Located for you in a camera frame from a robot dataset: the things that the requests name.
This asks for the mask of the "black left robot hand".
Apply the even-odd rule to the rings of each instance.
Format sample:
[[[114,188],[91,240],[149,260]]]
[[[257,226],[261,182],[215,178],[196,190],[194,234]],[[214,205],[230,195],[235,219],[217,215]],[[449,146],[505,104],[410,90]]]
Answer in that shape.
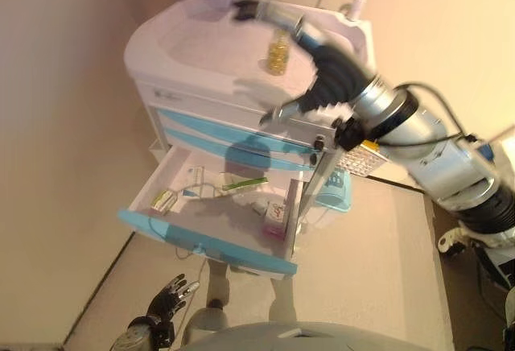
[[[200,287],[198,280],[188,282],[185,274],[179,274],[166,284],[151,300],[146,315],[160,324],[169,323],[174,315],[186,306],[189,299]]]

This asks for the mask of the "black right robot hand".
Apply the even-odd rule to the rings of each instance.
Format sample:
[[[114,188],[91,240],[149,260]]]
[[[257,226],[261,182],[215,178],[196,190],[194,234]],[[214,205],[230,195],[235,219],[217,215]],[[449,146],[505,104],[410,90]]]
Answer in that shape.
[[[358,97],[376,77],[345,47],[306,15],[265,0],[235,0],[233,19],[257,21],[285,31],[303,49],[315,66],[315,79],[301,96],[270,109],[260,123],[280,122],[330,105],[347,103]]]

